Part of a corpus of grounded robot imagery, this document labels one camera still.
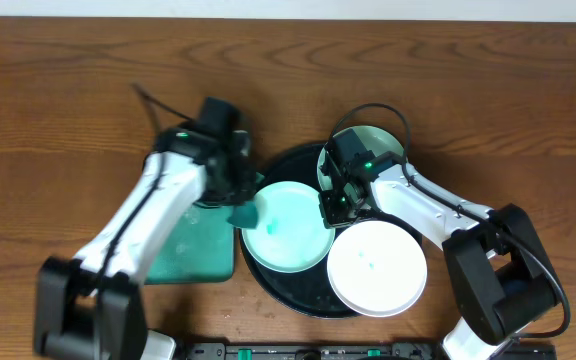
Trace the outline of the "mint plate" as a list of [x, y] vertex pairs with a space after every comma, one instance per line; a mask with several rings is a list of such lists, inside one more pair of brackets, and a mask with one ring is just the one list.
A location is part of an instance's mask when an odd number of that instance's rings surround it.
[[259, 220], [242, 231], [244, 246], [263, 267], [280, 273], [312, 268], [328, 254], [335, 231], [324, 226], [319, 193], [294, 181], [263, 187], [254, 197]]
[[382, 128], [359, 125], [335, 132], [317, 160], [322, 201], [358, 204], [369, 197], [379, 173], [402, 155], [403, 145]]

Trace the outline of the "green yellow sponge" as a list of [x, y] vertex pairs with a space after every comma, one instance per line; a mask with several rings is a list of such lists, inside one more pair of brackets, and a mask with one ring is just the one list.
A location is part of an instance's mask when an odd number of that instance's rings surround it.
[[264, 176], [257, 172], [251, 197], [245, 202], [232, 207], [231, 215], [227, 218], [227, 222], [230, 225], [239, 229], [255, 229], [258, 226], [260, 215], [254, 197], [259, 191], [259, 185], [263, 180]]

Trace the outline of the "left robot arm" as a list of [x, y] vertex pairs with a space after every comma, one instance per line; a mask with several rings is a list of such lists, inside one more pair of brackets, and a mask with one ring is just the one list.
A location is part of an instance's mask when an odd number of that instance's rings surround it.
[[172, 359], [178, 343], [147, 326], [141, 289], [154, 260], [195, 204], [250, 201], [256, 172], [242, 112], [208, 97], [196, 118], [159, 130], [142, 175], [72, 259], [37, 274], [33, 351], [50, 359]]

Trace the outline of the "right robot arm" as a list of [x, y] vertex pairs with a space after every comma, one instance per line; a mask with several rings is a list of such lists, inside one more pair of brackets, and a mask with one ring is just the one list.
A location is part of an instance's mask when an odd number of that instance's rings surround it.
[[528, 326], [567, 307], [562, 284], [527, 213], [469, 202], [420, 175], [407, 151], [378, 152], [352, 129], [332, 135], [320, 167], [321, 212], [339, 230], [327, 260], [336, 295], [354, 311], [389, 317], [421, 296], [421, 241], [438, 247], [460, 318], [441, 341], [449, 359], [495, 359]]

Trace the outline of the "dark green rectangular water tray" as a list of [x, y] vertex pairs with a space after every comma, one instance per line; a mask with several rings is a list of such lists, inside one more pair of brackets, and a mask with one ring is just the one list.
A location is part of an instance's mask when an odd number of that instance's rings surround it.
[[230, 207], [193, 205], [180, 218], [154, 260], [147, 285], [218, 283], [235, 265], [235, 228]]

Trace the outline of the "black round tray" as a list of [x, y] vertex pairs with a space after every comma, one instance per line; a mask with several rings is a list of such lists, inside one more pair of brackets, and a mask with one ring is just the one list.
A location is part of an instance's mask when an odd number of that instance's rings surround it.
[[[316, 190], [320, 188], [315, 170], [321, 143], [296, 146], [272, 158], [258, 172], [257, 188], [281, 181], [295, 181]], [[257, 283], [282, 305], [307, 316], [324, 319], [357, 317], [334, 293], [327, 276], [326, 261], [298, 273], [270, 270], [254, 260], [241, 247], [243, 258]]]

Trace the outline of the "white plate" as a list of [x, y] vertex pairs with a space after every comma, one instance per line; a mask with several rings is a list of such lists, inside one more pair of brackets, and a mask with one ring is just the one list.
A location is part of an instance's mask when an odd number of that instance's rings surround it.
[[403, 228], [383, 221], [353, 225], [334, 241], [327, 275], [338, 298], [369, 317], [390, 317], [412, 307], [427, 280], [421, 246]]

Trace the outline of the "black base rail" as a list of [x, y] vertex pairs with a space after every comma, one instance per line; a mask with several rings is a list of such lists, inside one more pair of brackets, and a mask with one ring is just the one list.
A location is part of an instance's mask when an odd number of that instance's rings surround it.
[[225, 345], [197, 343], [185, 345], [177, 356], [181, 360], [438, 360], [447, 356], [438, 345], [430, 343], [393, 343], [366, 345]]

